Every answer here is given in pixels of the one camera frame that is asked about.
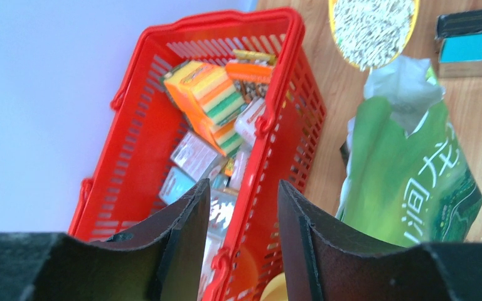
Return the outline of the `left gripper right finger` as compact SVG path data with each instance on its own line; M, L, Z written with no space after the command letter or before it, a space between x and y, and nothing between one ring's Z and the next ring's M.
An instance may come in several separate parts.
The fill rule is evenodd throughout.
M423 300L403 248L365 235L278 183L279 233L290 300Z

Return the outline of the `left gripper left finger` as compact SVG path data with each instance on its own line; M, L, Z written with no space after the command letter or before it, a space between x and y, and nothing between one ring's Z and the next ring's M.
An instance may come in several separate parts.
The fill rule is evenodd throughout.
M98 242L110 250L94 300L196 300L210 212L210 182L200 180L173 204Z

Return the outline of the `green litter bag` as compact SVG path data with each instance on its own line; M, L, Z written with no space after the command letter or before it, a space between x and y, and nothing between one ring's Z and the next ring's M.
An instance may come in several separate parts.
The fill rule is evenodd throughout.
M340 221L402 247L465 240L482 193L430 60L372 70L347 131Z

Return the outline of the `yellow plastic scoop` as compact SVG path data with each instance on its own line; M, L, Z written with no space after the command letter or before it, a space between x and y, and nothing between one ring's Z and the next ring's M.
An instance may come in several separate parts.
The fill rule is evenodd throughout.
M329 1L331 35L344 60L360 71L383 67L407 46L419 1Z

